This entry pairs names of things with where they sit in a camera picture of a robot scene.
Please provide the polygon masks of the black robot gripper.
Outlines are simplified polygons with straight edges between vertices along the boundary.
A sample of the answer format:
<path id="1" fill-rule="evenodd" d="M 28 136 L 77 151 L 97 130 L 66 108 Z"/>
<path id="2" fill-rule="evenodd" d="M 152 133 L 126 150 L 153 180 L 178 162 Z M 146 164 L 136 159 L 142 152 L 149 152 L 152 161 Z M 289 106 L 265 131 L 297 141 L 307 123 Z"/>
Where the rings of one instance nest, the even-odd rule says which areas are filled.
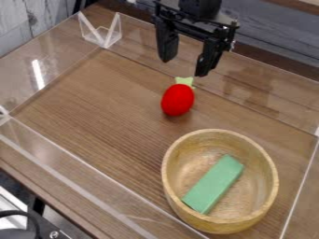
<path id="1" fill-rule="evenodd" d="M 202 41 L 197 56 L 196 77 L 216 68 L 224 50 L 235 44 L 239 21 L 225 15 L 221 0 L 154 0 L 153 22 L 158 58 L 168 63 L 178 53 L 178 34 Z"/>

